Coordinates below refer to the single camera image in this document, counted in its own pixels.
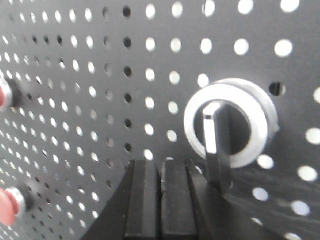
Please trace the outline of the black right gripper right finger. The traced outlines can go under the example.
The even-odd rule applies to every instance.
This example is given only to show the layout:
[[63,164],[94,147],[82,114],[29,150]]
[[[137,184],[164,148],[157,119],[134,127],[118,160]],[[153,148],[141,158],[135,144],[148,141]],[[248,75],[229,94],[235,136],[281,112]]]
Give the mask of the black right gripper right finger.
[[164,240],[268,240],[270,232],[207,184],[191,162],[168,160],[161,173]]

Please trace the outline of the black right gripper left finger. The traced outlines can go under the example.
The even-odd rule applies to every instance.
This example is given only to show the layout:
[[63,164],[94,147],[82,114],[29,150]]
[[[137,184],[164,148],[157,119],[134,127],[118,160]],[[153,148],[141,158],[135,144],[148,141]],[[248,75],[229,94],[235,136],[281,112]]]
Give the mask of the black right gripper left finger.
[[84,240],[158,240],[160,175],[152,161],[132,160],[125,175]]

